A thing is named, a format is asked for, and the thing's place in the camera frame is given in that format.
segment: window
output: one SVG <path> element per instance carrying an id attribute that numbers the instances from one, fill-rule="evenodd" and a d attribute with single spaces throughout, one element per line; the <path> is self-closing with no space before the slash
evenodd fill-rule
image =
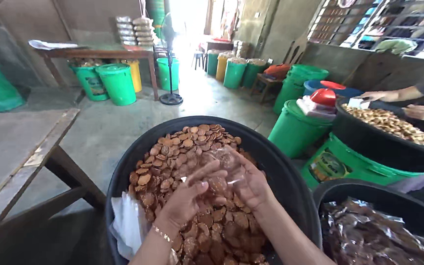
<path id="1" fill-rule="evenodd" d="M 383 40 L 417 44 L 407 53 L 424 58 L 424 0 L 324 0 L 308 38 L 312 42 L 374 50 Z"/>

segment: red plastic scoop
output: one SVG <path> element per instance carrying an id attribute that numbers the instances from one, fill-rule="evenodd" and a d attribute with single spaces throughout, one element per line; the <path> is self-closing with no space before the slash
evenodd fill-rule
<path id="1" fill-rule="evenodd" d="M 317 104 L 334 106 L 336 95 L 334 91 L 329 88 L 320 88 L 310 95 L 310 100 Z"/>
<path id="2" fill-rule="evenodd" d="M 331 89 L 346 89 L 346 86 L 331 81 L 320 81 L 320 83 Z"/>

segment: bracelet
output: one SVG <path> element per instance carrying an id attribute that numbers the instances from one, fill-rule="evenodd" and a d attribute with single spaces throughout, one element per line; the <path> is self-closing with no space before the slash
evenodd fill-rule
<path id="1" fill-rule="evenodd" d="M 160 229 L 156 227 L 156 225 L 152 225 L 152 228 L 155 230 L 155 232 L 159 233 L 160 236 L 162 236 L 162 238 L 164 238 L 166 241 L 171 242 L 171 238 L 168 237 L 167 234 L 161 232 Z"/>

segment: black plastic basin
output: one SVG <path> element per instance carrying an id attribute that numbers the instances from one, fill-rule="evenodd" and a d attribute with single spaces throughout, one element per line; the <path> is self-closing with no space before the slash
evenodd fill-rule
<path id="1" fill-rule="evenodd" d="M 313 192 L 319 211 L 323 209 L 322 203 L 341 203 L 348 197 L 372 203 L 375 210 L 402 217 L 405 228 L 416 235 L 424 236 L 424 202 L 410 195 L 357 179 L 325 181 Z"/>
<path id="2" fill-rule="evenodd" d="M 120 197 L 122 191 L 127 190 L 129 173 L 135 167 L 136 162 L 143 159 L 143 155 L 150 150 L 158 138 L 167 133 L 182 130 L 184 126 L 197 126 L 203 123 L 220 124 L 233 136 L 242 138 L 241 147 L 249 152 L 258 161 L 259 168 L 266 172 L 268 183 L 276 198 L 307 237 L 321 248 L 321 230 L 317 209 L 303 178 L 290 164 L 290 160 L 274 144 L 254 130 L 227 119 L 209 116 L 183 117 L 164 122 L 148 130 L 127 149 L 115 168 L 107 191 L 106 225 L 109 227 L 114 220 L 111 198 Z M 127 264 L 128 261 L 117 252 L 116 239 L 109 231 L 107 239 L 115 264 Z M 267 257 L 268 261 L 271 264 L 281 264 L 282 262 L 276 256 L 275 253 L 271 253 Z"/>
<path id="3" fill-rule="evenodd" d="M 338 112 L 333 120 L 332 132 L 341 142 L 384 166 L 409 172 L 424 172 L 423 145 L 391 135 L 357 119 L 341 107 L 341 104 L 348 101 L 349 99 L 339 99 L 336 102 Z"/>

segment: table leg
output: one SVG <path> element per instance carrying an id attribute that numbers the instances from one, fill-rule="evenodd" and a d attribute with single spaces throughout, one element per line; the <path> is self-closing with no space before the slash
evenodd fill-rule
<path id="1" fill-rule="evenodd" d="M 150 75 L 152 78 L 153 95 L 155 96 L 155 101 L 158 101 L 158 86 L 156 85 L 155 62 L 153 60 L 153 54 L 148 57 L 148 63 L 150 64 Z"/>
<path id="2" fill-rule="evenodd" d="M 60 72 L 58 71 L 58 69 L 56 69 L 55 64 L 53 64 L 52 58 L 48 57 L 46 54 L 43 54 L 43 53 L 42 53 L 42 57 L 43 57 L 43 60 L 45 62 L 45 65 L 47 65 L 47 68 L 50 70 L 50 73 L 53 75 L 53 77 L 55 78 L 55 81 L 58 83 L 58 85 L 63 90 L 69 90 L 68 86 L 64 82 L 62 76 L 60 75 Z"/>
<path id="3" fill-rule="evenodd" d="M 253 85 L 251 85 L 251 92 L 250 92 L 250 96 L 253 95 L 254 89 L 256 88 L 256 85 L 258 84 L 258 78 L 256 77 L 253 81 Z"/>
<path id="4" fill-rule="evenodd" d="M 263 93 L 261 94 L 261 100 L 260 100 L 260 104 L 263 104 L 264 102 L 264 98 L 266 97 L 266 94 L 268 93 L 269 88 L 271 87 L 271 84 L 266 84 L 266 86 L 263 89 Z"/>
<path id="5" fill-rule="evenodd" d="M 57 146 L 53 149 L 45 167 L 70 186 L 70 188 L 86 188 L 87 192 L 83 199 L 91 204 L 92 207 L 98 210 L 104 210 L 106 196 L 68 156 L 62 147 Z"/>

